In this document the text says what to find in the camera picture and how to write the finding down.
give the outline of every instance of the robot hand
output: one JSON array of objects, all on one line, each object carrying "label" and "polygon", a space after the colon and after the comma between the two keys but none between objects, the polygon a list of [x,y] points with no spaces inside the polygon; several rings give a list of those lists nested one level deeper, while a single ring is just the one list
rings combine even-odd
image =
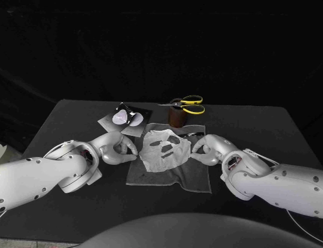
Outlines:
[{"label": "robot hand", "polygon": [[[196,151],[202,146],[205,154],[198,154]],[[225,138],[208,134],[195,144],[190,157],[212,166],[219,160],[223,161],[226,154],[235,150],[238,150],[236,146]]]},{"label": "robot hand", "polygon": [[107,164],[121,164],[137,159],[137,148],[118,131],[110,132],[88,142]]}]

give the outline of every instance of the scissors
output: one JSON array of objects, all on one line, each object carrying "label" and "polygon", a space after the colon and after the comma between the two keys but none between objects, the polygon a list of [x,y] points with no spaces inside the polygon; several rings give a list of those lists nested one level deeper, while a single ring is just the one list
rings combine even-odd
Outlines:
[{"label": "scissors", "polygon": [[159,105],[179,107],[187,113],[193,115],[199,115],[205,112],[205,107],[199,105],[200,103],[202,103],[202,97],[192,95],[185,98],[174,98],[170,101],[170,103],[159,104]]}]

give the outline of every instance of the yellow scissors handle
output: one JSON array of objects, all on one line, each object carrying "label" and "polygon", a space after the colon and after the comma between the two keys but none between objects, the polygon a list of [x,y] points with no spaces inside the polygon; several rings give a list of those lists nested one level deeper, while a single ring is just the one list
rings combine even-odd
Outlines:
[{"label": "yellow scissors handle", "polygon": [[192,95],[185,97],[180,102],[186,103],[186,104],[200,104],[202,103],[202,97],[198,95]]},{"label": "yellow scissors handle", "polygon": [[[192,106],[192,108],[196,108],[198,111],[189,110],[186,108],[187,106]],[[205,112],[205,107],[202,105],[189,104],[189,105],[182,105],[180,108],[182,108],[183,111],[186,111],[187,113],[190,113],[193,115],[200,115]]]}]

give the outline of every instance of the cup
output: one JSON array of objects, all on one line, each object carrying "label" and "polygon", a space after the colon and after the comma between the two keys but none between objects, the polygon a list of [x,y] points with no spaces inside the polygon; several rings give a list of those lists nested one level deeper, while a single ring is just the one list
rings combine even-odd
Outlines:
[{"label": "cup", "polygon": [[[180,98],[176,98],[170,101],[170,103],[179,102],[180,100],[182,100]],[[170,106],[169,118],[167,118],[169,125],[174,128],[182,128],[186,124],[186,120],[187,120],[187,112],[183,111],[180,107]]]}]

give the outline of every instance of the gray fabric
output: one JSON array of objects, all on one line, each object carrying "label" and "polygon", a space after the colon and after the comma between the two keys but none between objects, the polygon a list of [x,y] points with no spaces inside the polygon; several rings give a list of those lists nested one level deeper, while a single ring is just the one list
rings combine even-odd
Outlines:
[{"label": "gray fabric", "polygon": [[[143,149],[143,139],[144,135],[150,130],[166,130],[170,129],[174,134],[185,134],[192,132],[203,132],[205,126],[200,125],[189,125],[182,128],[173,128],[167,124],[150,123],[146,126],[143,131],[143,135],[140,138],[136,138],[134,144],[137,147],[137,151],[140,152]],[[192,149],[198,142],[198,140],[203,136],[192,136],[186,139],[192,142]],[[143,161],[140,157],[131,162],[130,171],[127,176],[127,185],[151,185],[151,186],[169,186],[174,183],[179,183],[182,188],[187,191],[198,193],[211,193],[211,181],[209,181],[209,167],[203,165],[199,161],[189,158],[185,164],[182,164],[177,168],[169,169],[164,172],[147,172]]]}]

